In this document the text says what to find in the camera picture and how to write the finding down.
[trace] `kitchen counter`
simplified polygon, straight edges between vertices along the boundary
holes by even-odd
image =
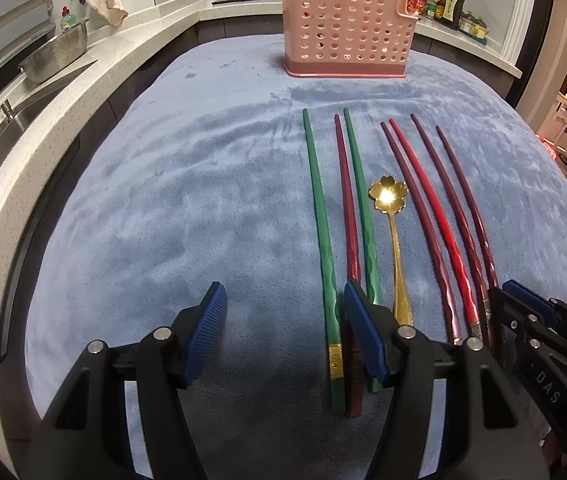
[[[14,254],[42,189],[78,132],[109,96],[142,63],[199,21],[282,13],[281,2],[212,6],[213,1],[173,0],[132,14],[117,31],[104,27],[90,34],[88,52],[66,72],[90,66],[41,112],[0,167],[0,313]],[[511,76],[521,75],[499,54],[461,33],[425,20],[416,31],[479,57]],[[0,102],[7,98],[15,106],[55,79],[34,87],[22,75],[0,96]],[[1,421],[0,459],[12,466]]]

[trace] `spoon handle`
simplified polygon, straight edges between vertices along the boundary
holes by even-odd
[[[401,248],[399,247],[399,232],[395,215],[388,214],[390,219],[390,233],[392,235],[392,253],[395,258],[395,318],[400,325],[412,325],[412,310],[410,300],[407,298],[406,283],[401,267]]]

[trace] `pink plastic utensil holder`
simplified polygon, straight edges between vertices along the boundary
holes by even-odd
[[[407,0],[282,0],[286,71],[404,77],[418,18]]]

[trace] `flower-shaped spoon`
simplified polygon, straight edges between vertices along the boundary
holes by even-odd
[[[395,215],[406,205],[404,202],[404,197],[407,195],[406,183],[395,182],[391,176],[382,176],[379,182],[372,184],[369,195],[374,200],[375,208],[388,215],[390,219],[392,252],[395,258],[395,318],[400,325],[412,325],[412,310],[403,278],[399,233],[395,223]]]

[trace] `red chopstick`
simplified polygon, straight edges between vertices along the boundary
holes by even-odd
[[[343,197],[343,220],[345,222],[345,248],[347,255],[347,277],[349,280],[361,282],[361,266],[359,265],[359,237],[357,235],[357,222],[355,219],[355,201],[353,200],[353,187],[350,182],[350,170],[348,158],[345,154],[345,143],[343,142],[343,130],[339,115],[335,115],[335,133],[337,134],[337,149],[339,151],[339,168],[341,169],[341,190]],[[363,364],[361,362],[361,351],[355,332],[350,323],[346,329],[346,344],[348,346],[346,358],[349,363],[346,403],[346,415],[350,417],[361,415],[363,404]]]
[[[439,289],[441,290],[443,313],[448,325],[449,339],[452,340],[454,344],[461,344],[461,323],[459,323],[457,307],[455,306],[454,296],[452,295],[452,286],[450,284],[450,278],[448,277],[448,269],[446,269],[443,257],[441,256],[441,247],[439,247],[439,240],[435,234],[435,228],[433,227],[432,220],[430,219],[430,214],[425,208],[425,203],[423,202],[423,198],[419,192],[419,187],[417,186],[417,183],[415,182],[415,179],[412,176],[412,173],[407,166],[406,160],[403,158],[401,150],[395,142],[395,139],[392,138],[392,134],[390,133],[388,126],[386,126],[385,123],[381,123],[381,127],[383,132],[386,134],[388,143],[390,144],[390,149],[399,163],[399,168],[406,180],[407,188],[412,196],[412,201],[415,203],[415,208],[417,209],[417,214],[419,215],[419,220],[421,221],[423,232],[425,233],[425,241],[428,244],[428,249],[430,250],[430,255],[433,259],[433,267],[435,268],[437,282],[439,283]]]
[[[425,144],[425,148],[430,155],[433,163],[435,164],[435,168],[437,173],[439,174],[439,178],[443,184],[445,189],[446,196],[448,197],[448,202],[452,206],[452,211],[454,212],[454,217],[457,221],[457,227],[459,232],[461,233],[461,239],[463,240],[463,244],[466,250],[466,255],[468,256],[468,263],[470,264],[470,275],[472,276],[472,281],[475,284],[475,289],[477,291],[477,299],[483,305],[485,312],[486,312],[486,320],[490,320],[490,305],[488,303],[487,298],[487,287],[486,287],[486,280],[484,279],[483,272],[481,271],[481,261],[477,256],[477,248],[475,247],[475,241],[472,239],[472,234],[470,233],[470,227],[468,227],[468,220],[466,219],[466,214],[463,212],[463,208],[461,207],[461,202],[459,202],[459,197],[457,196],[457,192],[454,190],[454,186],[448,176],[448,172],[446,171],[445,167],[441,163],[441,159],[439,158],[438,153],[433,146],[433,143],[430,141],[430,138],[426,135],[423,126],[417,119],[417,116],[414,114],[410,114],[415,126],[417,127],[417,131]],[[491,337],[491,333],[488,331],[487,326],[483,327],[483,335],[484,340],[488,343],[490,349],[494,351],[493,341]]]
[[[463,259],[461,257],[461,253],[459,252],[457,241],[454,239],[450,224],[445,217],[443,208],[441,208],[441,203],[439,202],[439,199],[435,194],[433,186],[428,180],[428,176],[425,174],[425,171],[421,167],[419,159],[415,155],[415,152],[412,151],[410,144],[407,142],[406,137],[404,136],[403,132],[399,128],[399,125],[394,121],[394,119],[390,120],[390,126],[392,126],[392,129],[395,130],[397,138],[399,139],[401,146],[403,146],[403,149],[406,152],[407,158],[409,158],[412,167],[415,168],[417,178],[419,179],[419,182],[423,187],[425,195],[428,197],[430,207],[435,213],[435,218],[437,224],[439,225],[439,230],[441,231],[441,235],[443,236],[443,240],[450,255],[454,275],[457,278],[457,284],[459,285],[459,291],[461,293],[461,299],[463,301],[463,308],[466,312],[466,321],[470,326],[470,334],[473,337],[483,339],[483,337],[481,336],[481,327],[479,325],[479,311],[477,309],[477,303],[475,303],[475,300],[472,297],[472,292],[470,290],[470,280],[468,279],[468,274],[466,273],[466,268],[463,264]]]
[[[468,208],[470,208],[470,214],[472,215],[472,221],[475,224],[477,236],[479,237],[479,244],[481,246],[481,252],[483,253],[484,257],[484,266],[486,267],[487,281],[490,285],[490,288],[499,286],[499,280],[497,280],[497,272],[495,270],[495,261],[492,257],[492,252],[490,251],[490,243],[487,241],[486,228],[484,228],[483,221],[481,220],[481,215],[479,214],[479,208],[477,208],[475,198],[472,195],[470,186],[468,185],[468,181],[466,180],[466,176],[463,174],[463,170],[459,165],[459,161],[454,155],[452,147],[448,142],[448,139],[446,139],[443,130],[439,126],[437,126],[437,133],[439,134],[439,138],[441,139],[441,143],[443,144],[445,152],[448,154],[448,158],[450,159],[454,173],[457,174],[457,179],[461,184],[461,189],[463,190],[463,195],[466,198]]]

